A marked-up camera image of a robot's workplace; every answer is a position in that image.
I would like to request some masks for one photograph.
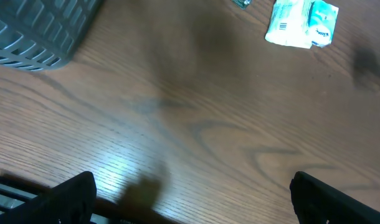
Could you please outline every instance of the wooden surface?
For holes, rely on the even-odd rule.
[[[106,1],[63,69],[0,67],[0,172],[90,170],[109,200],[157,178],[184,223],[297,223],[304,170],[380,211],[380,76],[354,65],[380,68],[380,0],[328,2],[334,41],[305,50],[264,40],[271,0]]]

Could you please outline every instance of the wood grain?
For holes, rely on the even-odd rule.
[[[297,223],[304,170],[380,211],[380,0],[340,9],[331,45],[268,43],[273,1],[106,1],[61,70],[0,67],[0,172],[55,186],[84,170],[116,201],[143,176],[183,223]]]

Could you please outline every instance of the brown wood tabletop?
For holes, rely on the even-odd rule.
[[[304,170],[380,211],[380,0],[327,2],[333,43],[307,50],[264,39],[273,0],[105,1],[66,67],[0,67],[0,172],[89,170],[114,202],[146,182],[133,200],[182,223],[297,223]]]

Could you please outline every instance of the gray plastic basket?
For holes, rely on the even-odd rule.
[[[38,71],[66,65],[102,0],[0,0],[0,65]]]

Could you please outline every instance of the blue and white package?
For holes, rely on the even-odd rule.
[[[310,11],[308,32],[312,44],[319,47],[331,44],[337,15],[337,7],[322,0],[317,0],[313,3]]]

